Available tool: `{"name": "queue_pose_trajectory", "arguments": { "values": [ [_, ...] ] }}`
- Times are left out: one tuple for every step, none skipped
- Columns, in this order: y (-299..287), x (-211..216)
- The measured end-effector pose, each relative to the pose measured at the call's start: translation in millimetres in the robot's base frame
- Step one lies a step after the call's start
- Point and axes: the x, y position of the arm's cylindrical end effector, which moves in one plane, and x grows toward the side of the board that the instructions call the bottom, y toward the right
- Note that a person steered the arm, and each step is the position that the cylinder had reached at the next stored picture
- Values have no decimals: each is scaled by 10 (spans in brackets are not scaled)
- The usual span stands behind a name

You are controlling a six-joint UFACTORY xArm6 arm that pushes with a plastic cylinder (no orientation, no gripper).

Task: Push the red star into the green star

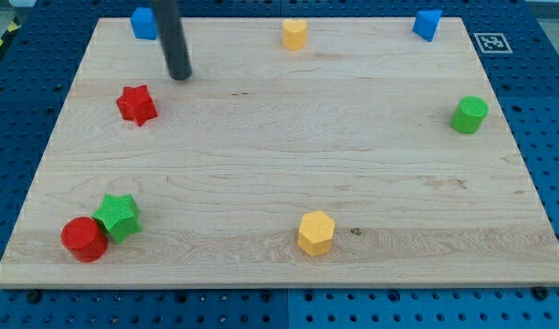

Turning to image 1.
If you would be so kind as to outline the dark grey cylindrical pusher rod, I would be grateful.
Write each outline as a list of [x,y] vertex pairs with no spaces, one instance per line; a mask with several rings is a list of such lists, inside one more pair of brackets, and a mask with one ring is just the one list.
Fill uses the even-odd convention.
[[178,2],[152,0],[151,8],[170,77],[173,80],[189,79],[192,75],[192,67]]

